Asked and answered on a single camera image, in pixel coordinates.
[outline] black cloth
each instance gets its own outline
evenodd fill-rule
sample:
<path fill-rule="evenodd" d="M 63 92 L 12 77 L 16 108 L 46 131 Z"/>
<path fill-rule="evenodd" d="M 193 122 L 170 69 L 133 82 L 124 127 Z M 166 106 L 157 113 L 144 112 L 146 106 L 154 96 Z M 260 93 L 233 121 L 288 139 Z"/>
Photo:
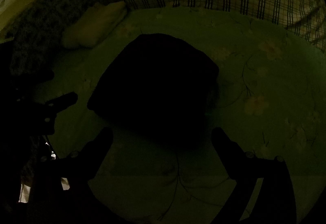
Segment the black cloth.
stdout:
<path fill-rule="evenodd" d="M 196 144 L 218 73 L 218 66 L 187 42 L 143 34 L 106 69 L 87 107 L 161 142 Z"/>

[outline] folded black garment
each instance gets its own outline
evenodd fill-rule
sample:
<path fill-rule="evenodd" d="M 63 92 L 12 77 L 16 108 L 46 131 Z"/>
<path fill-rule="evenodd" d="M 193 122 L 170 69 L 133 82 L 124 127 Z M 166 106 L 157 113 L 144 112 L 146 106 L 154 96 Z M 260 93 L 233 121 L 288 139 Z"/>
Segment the folded black garment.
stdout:
<path fill-rule="evenodd" d="M 142 34 L 101 76 L 87 107 L 165 143 L 196 144 L 219 69 L 203 52 L 165 34 Z"/>

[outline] dark fabric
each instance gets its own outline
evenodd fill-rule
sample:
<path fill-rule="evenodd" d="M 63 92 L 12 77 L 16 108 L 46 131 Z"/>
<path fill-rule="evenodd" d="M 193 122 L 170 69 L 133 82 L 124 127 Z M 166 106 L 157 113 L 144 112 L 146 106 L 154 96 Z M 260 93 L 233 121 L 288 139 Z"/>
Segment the dark fabric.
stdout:
<path fill-rule="evenodd" d="M 142 135 L 168 144 L 186 140 L 182 144 L 191 146 L 204 127 L 218 72 L 211 59 L 185 41 L 143 34 L 110 64 L 87 107 Z"/>

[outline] pillow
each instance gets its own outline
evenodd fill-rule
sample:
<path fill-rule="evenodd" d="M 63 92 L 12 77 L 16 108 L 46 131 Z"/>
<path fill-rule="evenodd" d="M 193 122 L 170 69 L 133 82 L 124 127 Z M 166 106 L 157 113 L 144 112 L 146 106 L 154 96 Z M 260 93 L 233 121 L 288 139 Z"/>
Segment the pillow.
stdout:
<path fill-rule="evenodd" d="M 62 45 L 67 49 L 80 46 L 93 48 L 101 43 L 125 18 L 125 2 L 115 2 L 107 6 L 95 3 L 83 16 L 62 34 Z"/>
<path fill-rule="evenodd" d="M 142 34 L 109 65 L 87 107 L 161 143 L 191 146 L 204 129 L 218 73 L 217 65 L 187 42 Z"/>

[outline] green bed sheet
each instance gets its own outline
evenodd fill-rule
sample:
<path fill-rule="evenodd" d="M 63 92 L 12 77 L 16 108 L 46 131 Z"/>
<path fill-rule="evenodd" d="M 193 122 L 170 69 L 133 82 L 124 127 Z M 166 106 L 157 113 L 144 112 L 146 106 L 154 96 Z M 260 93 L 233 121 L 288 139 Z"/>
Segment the green bed sheet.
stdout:
<path fill-rule="evenodd" d="M 220 68 L 218 107 L 206 113 L 205 143 L 196 151 L 175 153 L 110 124 L 86 107 L 102 73 L 141 33 L 181 38 Z M 89 186 L 97 199 L 127 220 L 169 224 L 213 220 L 236 185 L 210 142 L 216 126 L 244 151 L 267 159 L 284 157 L 298 222 L 326 185 L 325 55 L 280 26 L 198 8 L 136 10 L 94 49 L 62 51 L 53 71 L 52 81 L 35 88 L 34 99 L 45 102 L 71 91 L 79 99 L 58 114 L 55 134 L 48 138 L 62 158 L 81 150 L 104 126 L 113 129 L 113 144 Z M 249 216 L 261 183 L 259 179 L 242 218 Z"/>

